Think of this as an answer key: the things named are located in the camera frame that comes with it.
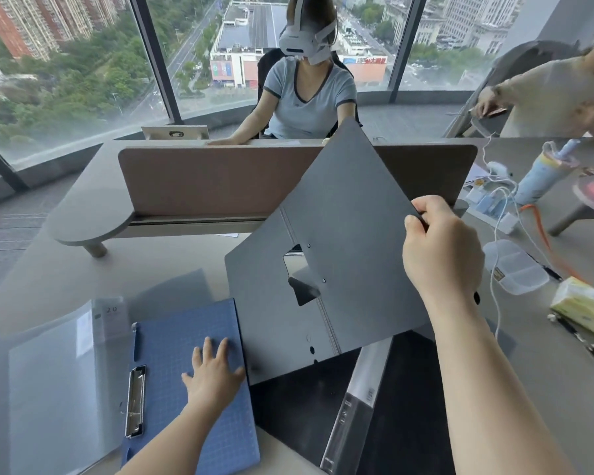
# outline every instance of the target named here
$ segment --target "white vr headset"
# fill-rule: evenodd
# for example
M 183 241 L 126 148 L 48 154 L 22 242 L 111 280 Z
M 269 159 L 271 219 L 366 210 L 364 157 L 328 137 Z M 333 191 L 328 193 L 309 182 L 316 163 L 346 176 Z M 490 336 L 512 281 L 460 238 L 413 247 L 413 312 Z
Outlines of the white vr headset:
M 297 0 L 294 24 L 286 26 L 279 36 L 279 48 L 286 56 L 304 56 L 310 64 L 321 63 L 332 55 L 331 44 L 326 38 L 336 28 L 336 20 L 318 33 L 301 30 L 301 10 L 303 0 Z

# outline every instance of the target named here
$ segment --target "transparent folder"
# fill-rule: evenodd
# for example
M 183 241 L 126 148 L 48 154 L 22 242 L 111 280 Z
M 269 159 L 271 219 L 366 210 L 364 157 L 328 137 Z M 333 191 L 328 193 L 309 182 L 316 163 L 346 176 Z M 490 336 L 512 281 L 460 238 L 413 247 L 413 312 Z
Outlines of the transparent folder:
M 129 334 L 111 298 L 0 340 L 0 473 L 78 474 L 119 446 Z

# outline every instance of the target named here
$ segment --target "blue clipboard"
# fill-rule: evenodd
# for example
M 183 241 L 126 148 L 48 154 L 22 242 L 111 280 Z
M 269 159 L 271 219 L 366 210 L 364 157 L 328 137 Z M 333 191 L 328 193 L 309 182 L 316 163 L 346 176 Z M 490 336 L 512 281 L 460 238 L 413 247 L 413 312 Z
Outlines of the blue clipboard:
M 181 413 L 187 403 L 183 372 L 193 373 L 191 354 L 211 337 L 214 351 L 229 338 L 229 367 L 244 366 L 236 305 L 223 300 L 164 319 L 132 326 L 126 433 L 121 466 Z M 260 462 L 248 381 L 210 431 L 200 453 L 197 475 L 229 475 Z

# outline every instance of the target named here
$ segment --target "yellow tissue pack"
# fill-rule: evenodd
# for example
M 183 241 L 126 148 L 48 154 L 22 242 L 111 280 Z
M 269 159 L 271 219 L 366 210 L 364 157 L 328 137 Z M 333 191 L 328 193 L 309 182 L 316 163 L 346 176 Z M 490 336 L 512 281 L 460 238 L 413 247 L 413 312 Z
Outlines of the yellow tissue pack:
M 557 288 L 550 307 L 594 332 L 594 287 L 570 277 Z

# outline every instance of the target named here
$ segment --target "orange cable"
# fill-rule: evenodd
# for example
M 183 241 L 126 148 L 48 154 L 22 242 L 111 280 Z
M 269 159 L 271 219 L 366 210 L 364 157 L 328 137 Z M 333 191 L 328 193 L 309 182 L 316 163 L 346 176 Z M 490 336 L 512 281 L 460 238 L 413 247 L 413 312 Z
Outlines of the orange cable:
M 539 231 L 539 235 L 541 239 L 544 241 L 546 248 L 550 255 L 554 258 L 554 261 L 557 265 L 559 265 L 562 269 L 567 271 L 570 275 L 572 275 L 575 279 L 581 280 L 584 283 L 587 283 L 576 271 L 572 269 L 570 265 L 568 265 L 559 255 L 557 255 L 550 245 L 550 241 L 548 240 L 548 236 L 546 235 L 544 224 L 541 221 L 541 213 L 539 212 L 539 208 L 536 205 L 524 205 L 521 207 L 519 211 L 524 211 L 526 209 L 532 209 L 533 214 L 535 215 L 535 221 L 537 222 L 537 230 Z

